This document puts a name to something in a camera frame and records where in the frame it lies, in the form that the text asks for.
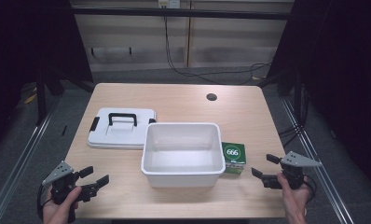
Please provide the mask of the dark curtain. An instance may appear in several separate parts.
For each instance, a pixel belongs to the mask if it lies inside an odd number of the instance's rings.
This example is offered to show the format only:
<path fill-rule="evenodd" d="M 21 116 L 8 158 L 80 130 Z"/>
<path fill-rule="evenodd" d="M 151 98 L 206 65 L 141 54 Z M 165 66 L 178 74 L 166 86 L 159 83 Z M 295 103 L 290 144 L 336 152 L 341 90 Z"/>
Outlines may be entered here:
<path fill-rule="evenodd" d="M 268 77 L 300 80 L 371 181 L 371 0 L 294 0 Z"/>
<path fill-rule="evenodd" d="M 93 80 L 70 0 L 0 0 L 0 140 L 26 83 Z"/>

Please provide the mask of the white plastic storage box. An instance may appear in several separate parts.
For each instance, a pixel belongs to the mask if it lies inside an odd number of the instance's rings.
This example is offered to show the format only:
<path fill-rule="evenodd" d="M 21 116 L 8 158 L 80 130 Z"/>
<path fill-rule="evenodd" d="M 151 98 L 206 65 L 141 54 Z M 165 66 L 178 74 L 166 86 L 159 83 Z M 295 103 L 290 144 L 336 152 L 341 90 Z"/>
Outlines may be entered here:
<path fill-rule="evenodd" d="M 157 122 L 146 129 L 141 171 L 153 188 L 210 188 L 226 170 L 218 125 Z"/>

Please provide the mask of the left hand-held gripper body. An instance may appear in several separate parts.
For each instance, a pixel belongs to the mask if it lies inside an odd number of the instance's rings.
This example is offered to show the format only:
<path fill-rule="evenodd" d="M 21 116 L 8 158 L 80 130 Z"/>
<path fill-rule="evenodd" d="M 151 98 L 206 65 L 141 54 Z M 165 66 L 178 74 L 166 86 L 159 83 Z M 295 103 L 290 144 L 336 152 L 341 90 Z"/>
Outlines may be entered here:
<path fill-rule="evenodd" d="M 80 178 L 78 172 L 65 161 L 61 161 L 43 180 L 43 187 L 51 187 L 51 199 L 55 204 L 63 203 L 68 194 L 76 187 L 76 181 Z M 97 195 L 96 183 L 81 188 L 81 193 L 76 198 L 77 202 L 89 202 L 92 197 Z"/>

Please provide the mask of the person's left hand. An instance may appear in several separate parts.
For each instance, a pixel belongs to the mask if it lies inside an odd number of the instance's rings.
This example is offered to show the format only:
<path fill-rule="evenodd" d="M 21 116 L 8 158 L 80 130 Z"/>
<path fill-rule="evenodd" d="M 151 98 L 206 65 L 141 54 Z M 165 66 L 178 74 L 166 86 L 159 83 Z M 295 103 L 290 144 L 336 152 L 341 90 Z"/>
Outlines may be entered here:
<path fill-rule="evenodd" d="M 47 202 L 43 206 L 43 224 L 67 224 L 71 209 L 78 208 L 76 198 L 81 193 L 80 187 L 75 187 L 61 204 Z"/>

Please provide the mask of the person's right hand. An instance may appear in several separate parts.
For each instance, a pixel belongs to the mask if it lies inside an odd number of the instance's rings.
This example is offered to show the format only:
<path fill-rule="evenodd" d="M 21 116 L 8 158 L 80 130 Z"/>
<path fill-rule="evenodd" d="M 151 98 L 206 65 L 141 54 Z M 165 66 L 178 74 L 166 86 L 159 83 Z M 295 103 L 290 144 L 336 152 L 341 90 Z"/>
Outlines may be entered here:
<path fill-rule="evenodd" d="M 309 187 L 306 184 L 302 184 L 299 189 L 291 189 L 284 174 L 277 173 L 277 177 L 282 186 L 282 199 L 285 214 L 292 218 L 304 217 L 306 204 L 309 200 Z"/>

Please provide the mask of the black metal stand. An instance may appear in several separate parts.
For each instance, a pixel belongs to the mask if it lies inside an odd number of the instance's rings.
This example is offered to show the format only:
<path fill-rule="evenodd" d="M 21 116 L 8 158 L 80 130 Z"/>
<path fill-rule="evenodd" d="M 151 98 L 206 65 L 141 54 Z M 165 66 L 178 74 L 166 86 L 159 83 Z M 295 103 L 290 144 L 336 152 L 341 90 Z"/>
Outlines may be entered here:
<path fill-rule="evenodd" d="M 45 94 L 45 82 L 44 77 L 41 73 L 36 76 L 36 97 L 38 105 L 38 117 L 36 125 L 40 126 L 46 115 L 47 115 L 47 104 L 46 104 L 46 94 Z"/>

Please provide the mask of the green and white carton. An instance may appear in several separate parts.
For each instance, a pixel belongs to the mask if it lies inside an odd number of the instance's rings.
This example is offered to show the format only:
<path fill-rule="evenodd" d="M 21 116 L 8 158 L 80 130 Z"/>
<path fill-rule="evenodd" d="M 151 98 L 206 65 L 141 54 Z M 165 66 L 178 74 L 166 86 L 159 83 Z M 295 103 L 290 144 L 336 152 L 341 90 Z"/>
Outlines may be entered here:
<path fill-rule="evenodd" d="M 223 142 L 222 149 L 226 163 L 226 173 L 240 175 L 246 165 L 245 145 Z"/>

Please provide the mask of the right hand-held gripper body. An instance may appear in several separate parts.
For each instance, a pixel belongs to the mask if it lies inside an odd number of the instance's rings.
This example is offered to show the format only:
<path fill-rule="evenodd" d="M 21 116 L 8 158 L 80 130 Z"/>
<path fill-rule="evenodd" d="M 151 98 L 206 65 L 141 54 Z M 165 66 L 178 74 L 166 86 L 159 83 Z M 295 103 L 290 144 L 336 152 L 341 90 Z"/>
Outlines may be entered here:
<path fill-rule="evenodd" d="M 304 184 L 304 167 L 319 167 L 322 164 L 319 161 L 312 160 L 293 151 L 290 151 L 283 158 L 279 165 L 282 173 L 289 182 L 291 189 L 299 189 Z"/>

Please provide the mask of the black horizontal bar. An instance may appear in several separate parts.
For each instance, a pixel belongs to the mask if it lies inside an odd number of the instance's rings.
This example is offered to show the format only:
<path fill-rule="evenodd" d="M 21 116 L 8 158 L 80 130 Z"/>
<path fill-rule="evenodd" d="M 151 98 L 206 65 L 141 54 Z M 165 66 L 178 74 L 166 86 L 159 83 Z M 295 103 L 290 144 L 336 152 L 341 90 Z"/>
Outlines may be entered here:
<path fill-rule="evenodd" d="M 288 21 L 290 13 L 281 12 L 247 12 L 228 10 L 201 9 L 162 9 L 162 8 L 124 8 L 124 7 L 72 7 L 74 14 L 111 15 L 111 16 L 151 16 L 151 17 L 188 17 L 218 19 L 250 19 Z"/>

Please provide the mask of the white lid with black handle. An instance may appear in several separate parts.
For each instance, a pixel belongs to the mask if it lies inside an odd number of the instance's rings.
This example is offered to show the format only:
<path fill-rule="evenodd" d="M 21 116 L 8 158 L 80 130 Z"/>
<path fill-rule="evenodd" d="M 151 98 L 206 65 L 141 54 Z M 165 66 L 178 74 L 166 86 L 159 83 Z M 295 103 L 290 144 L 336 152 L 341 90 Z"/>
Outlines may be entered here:
<path fill-rule="evenodd" d="M 146 128 L 155 121 L 153 109 L 101 108 L 90 126 L 88 144 L 95 148 L 142 149 Z"/>

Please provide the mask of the white wall socket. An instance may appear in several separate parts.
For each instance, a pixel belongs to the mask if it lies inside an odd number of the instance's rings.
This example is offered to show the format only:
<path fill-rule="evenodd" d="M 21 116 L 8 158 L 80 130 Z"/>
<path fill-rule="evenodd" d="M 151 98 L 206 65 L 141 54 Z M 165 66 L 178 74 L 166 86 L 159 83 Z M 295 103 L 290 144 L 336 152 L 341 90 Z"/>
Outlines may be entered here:
<path fill-rule="evenodd" d="M 171 8 L 171 9 L 180 9 L 181 2 L 180 0 L 158 0 L 159 8 Z"/>

